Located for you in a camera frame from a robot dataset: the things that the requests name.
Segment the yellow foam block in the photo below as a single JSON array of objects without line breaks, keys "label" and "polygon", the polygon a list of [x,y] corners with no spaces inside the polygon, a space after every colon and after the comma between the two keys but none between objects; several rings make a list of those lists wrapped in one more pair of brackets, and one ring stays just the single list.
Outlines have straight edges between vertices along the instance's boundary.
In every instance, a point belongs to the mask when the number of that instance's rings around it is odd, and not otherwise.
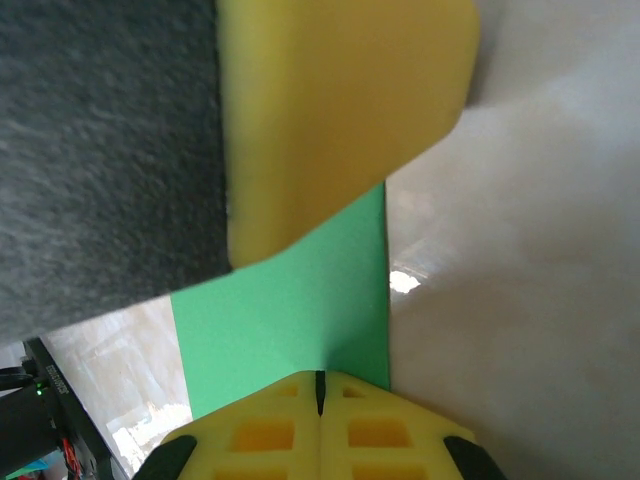
[{"label": "yellow foam block", "polygon": [[475,445],[469,430],[348,375],[317,375],[292,375],[174,431],[165,445],[197,444],[171,478],[463,480],[445,439]]},{"label": "yellow foam block", "polygon": [[179,480],[313,480],[320,417],[313,374],[299,373],[185,427],[198,444]]},{"label": "yellow foam block", "polygon": [[217,0],[230,259],[280,251],[445,136],[471,0]]},{"label": "yellow foam block", "polygon": [[463,480],[443,439],[456,423],[342,373],[327,373],[322,480]]}]

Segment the tiled floor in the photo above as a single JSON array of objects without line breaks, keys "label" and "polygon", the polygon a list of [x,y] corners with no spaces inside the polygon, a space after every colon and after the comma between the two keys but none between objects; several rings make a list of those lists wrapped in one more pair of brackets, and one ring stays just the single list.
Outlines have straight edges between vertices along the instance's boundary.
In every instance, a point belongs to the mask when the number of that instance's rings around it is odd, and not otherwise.
[{"label": "tiled floor", "polygon": [[[640,478],[640,3],[478,4],[468,111],[388,183],[394,387],[512,478]],[[130,472],[189,419],[166,299],[49,340]]]},{"label": "tiled floor", "polygon": [[54,332],[46,343],[130,476],[191,420],[167,297]]}]

